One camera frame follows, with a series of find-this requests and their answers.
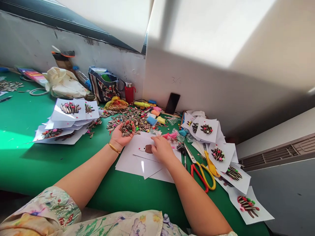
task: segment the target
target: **yellow scissors handle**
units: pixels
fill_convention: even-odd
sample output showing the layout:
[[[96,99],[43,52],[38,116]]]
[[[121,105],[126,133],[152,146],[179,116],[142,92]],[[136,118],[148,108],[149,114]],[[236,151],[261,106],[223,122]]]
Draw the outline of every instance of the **yellow scissors handle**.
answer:
[[[196,161],[196,164],[198,165],[198,167],[200,169],[200,172],[201,172],[201,175],[202,175],[204,181],[206,182],[209,190],[212,190],[212,191],[215,190],[216,189],[216,181],[215,181],[215,179],[213,177],[213,174],[207,169],[207,167],[204,166],[204,164],[199,164],[198,161]],[[210,187],[210,185],[208,184],[207,179],[206,179],[206,177],[204,175],[204,172],[203,172],[202,168],[204,168],[209,173],[209,175],[210,175],[210,177],[212,179],[212,182],[213,182],[213,186],[212,187]]]
[[[204,153],[206,155],[206,161],[208,164],[208,168],[211,171],[212,175],[214,175],[215,177],[218,177],[218,178],[221,177],[221,175],[217,172],[216,167],[214,166],[214,164],[210,160],[208,152],[206,150],[204,150]]]

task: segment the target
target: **black phone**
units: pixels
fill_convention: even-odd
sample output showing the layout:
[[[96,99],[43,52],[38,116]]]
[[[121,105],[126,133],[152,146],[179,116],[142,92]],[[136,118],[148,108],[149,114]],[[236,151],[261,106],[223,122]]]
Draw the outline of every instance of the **black phone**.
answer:
[[[176,93],[171,93],[170,98],[168,99],[165,113],[174,114],[179,101],[180,95]]]

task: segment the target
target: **hand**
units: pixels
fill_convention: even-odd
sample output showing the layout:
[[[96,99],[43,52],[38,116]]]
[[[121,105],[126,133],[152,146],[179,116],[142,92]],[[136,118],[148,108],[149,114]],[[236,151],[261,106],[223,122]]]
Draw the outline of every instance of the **hand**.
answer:
[[[162,136],[151,137],[154,141],[155,146],[152,145],[152,152],[155,157],[164,165],[167,161],[177,159],[171,145],[169,142]]]
[[[121,151],[124,148],[124,146],[126,146],[131,141],[133,136],[135,135],[136,128],[135,128],[134,122],[132,121],[131,124],[132,124],[132,133],[130,136],[125,136],[125,137],[122,136],[122,132],[120,129],[121,129],[123,123],[120,123],[113,131],[110,143],[118,151]]]

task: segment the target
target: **red water bottle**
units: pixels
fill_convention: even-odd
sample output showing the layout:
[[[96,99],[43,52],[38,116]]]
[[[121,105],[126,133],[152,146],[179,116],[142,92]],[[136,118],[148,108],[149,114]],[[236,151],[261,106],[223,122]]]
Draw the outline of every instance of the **red water bottle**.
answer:
[[[134,102],[134,90],[136,92],[136,88],[132,86],[132,83],[126,82],[125,96],[126,96],[126,102],[129,104]]]

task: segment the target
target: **striped bag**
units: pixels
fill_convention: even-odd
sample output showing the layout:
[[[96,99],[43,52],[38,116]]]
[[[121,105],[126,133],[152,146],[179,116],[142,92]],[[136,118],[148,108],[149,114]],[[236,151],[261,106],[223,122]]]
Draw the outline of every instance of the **striped bag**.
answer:
[[[91,66],[89,68],[89,79],[92,93],[100,102],[108,102],[113,96],[121,97],[120,92],[125,88],[124,81],[104,68]]]

